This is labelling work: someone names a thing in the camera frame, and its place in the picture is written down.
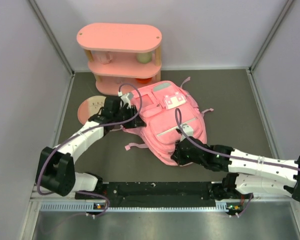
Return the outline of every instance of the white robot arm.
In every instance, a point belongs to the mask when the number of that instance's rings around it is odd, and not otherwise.
[[[101,113],[92,116],[62,145],[43,149],[36,175],[38,185],[61,196],[82,190],[93,192],[98,185],[102,185],[102,178],[96,175],[75,172],[74,164],[94,142],[113,128],[113,124],[109,126],[108,123],[130,119],[137,113],[136,107],[130,104],[132,97],[131,93],[121,97],[107,97]],[[145,123],[138,116],[123,126],[136,128],[145,126]],[[218,196],[212,193],[214,199],[227,198],[229,194],[223,194],[223,191],[228,193],[230,190],[241,195],[279,194],[300,202],[300,157],[298,160],[280,160],[252,155],[228,146],[208,146],[191,136],[193,130],[188,125],[184,124],[180,128],[183,135],[176,143],[171,156],[173,160],[179,165],[192,162],[211,171],[230,173],[222,181],[223,190],[219,185],[215,188]]]

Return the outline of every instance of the pink round mat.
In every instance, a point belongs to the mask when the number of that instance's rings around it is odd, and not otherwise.
[[[104,106],[105,99],[105,96],[92,96],[81,103],[77,114],[79,122],[84,125],[92,115],[97,114]]]

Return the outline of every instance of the oval shelf top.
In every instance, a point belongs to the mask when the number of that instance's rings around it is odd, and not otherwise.
[[[97,22],[83,27],[76,40],[86,50],[147,53],[160,45],[162,34],[151,25]]]

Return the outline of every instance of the gray floor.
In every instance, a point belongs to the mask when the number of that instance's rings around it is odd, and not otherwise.
[[[41,226],[51,231],[72,212],[41,212]],[[241,218],[225,213],[114,213],[95,220],[75,216],[33,240],[300,240],[289,202],[253,202]]]
[[[251,154],[271,156],[265,131],[249,84],[246,70],[162,71],[161,79],[184,85],[198,102],[200,110],[213,108],[205,116],[208,144],[232,146]],[[100,95],[91,73],[75,75],[60,134],[69,138],[82,125],[77,118],[79,105],[89,97]],[[125,150],[130,142],[142,143],[132,134],[110,132],[93,144],[76,162],[77,172],[91,172],[107,182],[181,182],[220,181],[224,172],[212,172],[192,164],[186,167],[164,165],[148,149]]]

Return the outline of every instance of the white cable tray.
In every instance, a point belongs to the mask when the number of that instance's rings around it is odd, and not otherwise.
[[[94,209],[94,202],[44,202],[41,205],[42,212],[102,212],[103,210]],[[215,206],[206,207],[110,207],[107,212],[228,212],[226,202],[216,202]]]

